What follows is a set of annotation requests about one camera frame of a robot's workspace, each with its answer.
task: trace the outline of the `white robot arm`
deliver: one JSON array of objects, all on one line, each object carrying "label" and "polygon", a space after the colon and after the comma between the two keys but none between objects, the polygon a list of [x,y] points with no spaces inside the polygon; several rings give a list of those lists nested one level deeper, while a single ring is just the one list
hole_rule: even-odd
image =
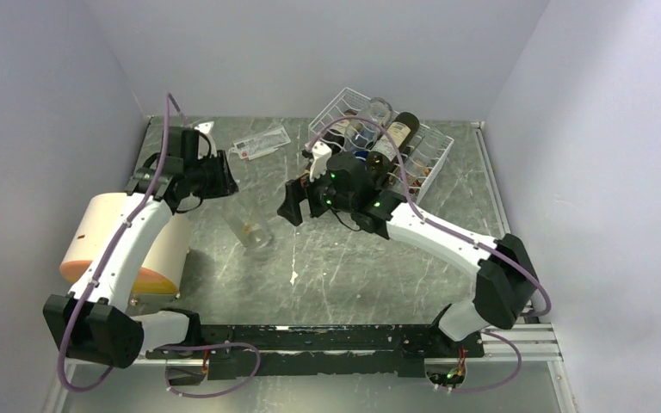
[{"label": "white robot arm", "polygon": [[[158,185],[151,186],[156,173],[151,165],[158,155],[133,174],[127,184],[127,197],[114,224],[112,234],[136,211],[145,194],[151,196],[133,218],[111,250],[106,242],[80,279],[64,295],[47,299],[44,318],[55,343],[60,346],[69,334],[66,355],[111,367],[128,367],[140,354],[166,344],[202,344],[201,323],[191,311],[166,309],[155,314],[128,317],[133,283],[153,242],[190,195],[201,200],[227,196],[238,191],[226,162],[224,151],[212,149],[212,156],[200,157],[201,131],[171,127],[167,154]],[[94,275],[105,261],[99,280]],[[76,311],[79,298],[89,291]]]},{"label": "white robot arm", "polygon": [[300,225],[300,202],[307,200],[313,218],[330,209],[350,213],[362,230],[414,245],[457,267],[473,282],[474,295],[445,308],[435,326],[456,342],[489,325],[513,327],[536,286],[506,260],[523,268],[537,283],[519,238],[477,234],[420,210],[400,194],[376,188],[365,165],[350,152],[331,155],[327,146],[318,142],[312,155],[313,165],[319,167],[285,183],[285,201],[277,210],[280,216]]}]

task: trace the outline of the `table surface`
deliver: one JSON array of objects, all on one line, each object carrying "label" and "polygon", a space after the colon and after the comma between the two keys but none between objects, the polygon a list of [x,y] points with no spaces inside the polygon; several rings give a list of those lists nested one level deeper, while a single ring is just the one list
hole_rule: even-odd
[{"label": "table surface", "polygon": [[[277,216],[285,182],[304,166],[300,149],[308,139],[309,119],[189,120],[192,126],[213,120],[220,149],[277,126],[284,126],[292,141],[252,161],[229,154],[240,191],[257,199],[269,222],[272,243],[247,250],[221,217],[222,199],[205,201],[187,214],[194,233],[181,298],[172,306],[198,312],[204,324],[423,324],[472,293],[467,277],[443,260],[404,243],[352,232],[330,213],[310,219],[306,208],[298,227]],[[171,118],[171,125],[180,123]],[[471,231],[500,237],[503,227],[469,122],[426,123],[454,143],[420,206]],[[163,119],[153,118],[138,163],[158,151],[162,132]],[[147,313],[159,306],[149,302],[134,310]]]},{"label": "table surface", "polygon": [[[283,125],[293,139],[274,154],[245,162],[230,157],[243,191],[252,191],[266,213],[274,242],[249,252],[221,218],[221,200],[205,202],[188,216],[194,238],[181,298],[172,303],[201,314],[205,324],[428,323],[441,308],[470,293],[470,284],[445,262],[411,246],[350,232],[332,215],[307,219],[298,228],[275,216],[284,182],[300,171],[300,146],[307,119],[190,118],[192,125],[214,120],[221,148],[229,142]],[[467,123],[427,122],[454,138],[454,146],[421,207],[471,231],[500,237],[501,219],[479,142]],[[158,149],[163,122],[155,118],[139,161]],[[295,271],[298,277],[290,282]],[[142,304],[133,310],[151,312]],[[469,383],[498,382],[513,363],[470,363]],[[100,366],[79,366],[75,380],[92,383]],[[236,380],[205,382],[199,393],[225,389]],[[433,391],[423,379],[394,374],[259,377],[242,391],[211,400],[177,398],[164,391],[163,369],[133,366],[116,370],[89,393],[71,393],[64,411],[226,411],[226,412],[556,412],[553,382],[545,362],[525,361],[508,385],[476,394]]]}]

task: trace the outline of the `clear drinking glass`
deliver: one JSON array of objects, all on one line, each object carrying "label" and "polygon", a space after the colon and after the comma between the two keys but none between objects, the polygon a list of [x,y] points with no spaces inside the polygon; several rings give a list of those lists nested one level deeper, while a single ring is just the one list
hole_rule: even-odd
[{"label": "clear drinking glass", "polygon": [[[392,105],[380,97],[375,97],[371,99],[367,107],[361,109],[358,116],[375,120],[383,127],[386,127],[392,119],[392,114]],[[371,126],[360,120],[352,120],[345,130],[346,139],[344,149],[351,152],[370,149],[380,133],[381,131],[375,126]]]},{"label": "clear drinking glass", "polygon": [[269,225],[260,211],[257,201],[247,192],[227,196],[222,207],[222,217],[246,248],[262,248],[272,239]]}]

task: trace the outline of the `white wire basket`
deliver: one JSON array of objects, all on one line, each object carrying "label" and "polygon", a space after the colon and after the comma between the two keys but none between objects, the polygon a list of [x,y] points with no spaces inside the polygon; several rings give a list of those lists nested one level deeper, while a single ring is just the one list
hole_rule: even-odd
[{"label": "white wire basket", "polygon": [[[311,136],[318,134],[326,125],[334,119],[343,116],[349,110],[359,112],[368,106],[371,99],[353,89],[345,88],[333,99],[323,111],[315,117],[308,126],[308,133]],[[392,119],[396,117],[398,111],[394,110]],[[433,127],[424,124],[419,126],[419,130],[409,143],[411,152],[409,155],[402,154],[404,167],[406,169],[406,178],[409,183],[411,198],[415,202],[420,202],[427,193],[429,186],[435,180],[440,169],[444,165],[445,159],[452,148],[454,139],[446,136]],[[403,185],[401,182],[401,170],[396,169],[389,172],[389,188],[398,193],[402,193]]]}]

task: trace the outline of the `floor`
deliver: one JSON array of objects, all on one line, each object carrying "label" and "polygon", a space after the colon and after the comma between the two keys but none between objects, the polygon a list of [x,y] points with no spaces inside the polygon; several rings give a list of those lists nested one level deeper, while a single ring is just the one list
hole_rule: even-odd
[{"label": "floor", "polygon": [[[181,298],[171,305],[198,312],[205,324],[411,324],[430,322],[445,305],[471,293],[466,276],[414,247],[349,231],[329,213],[306,218],[299,227],[276,215],[285,181],[304,166],[299,154],[310,120],[190,118],[193,125],[209,120],[215,122],[220,148],[280,125],[291,137],[269,156],[244,161],[231,154],[229,161],[240,191],[258,200],[274,240],[258,251],[245,249],[221,218],[223,200],[206,201],[188,214],[194,237]],[[430,125],[451,136],[454,145],[421,207],[471,231],[500,236],[469,123]],[[158,150],[162,131],[163,120],[154,118],[139,163]],[[156,309],[143,304],[136,310]]]}]

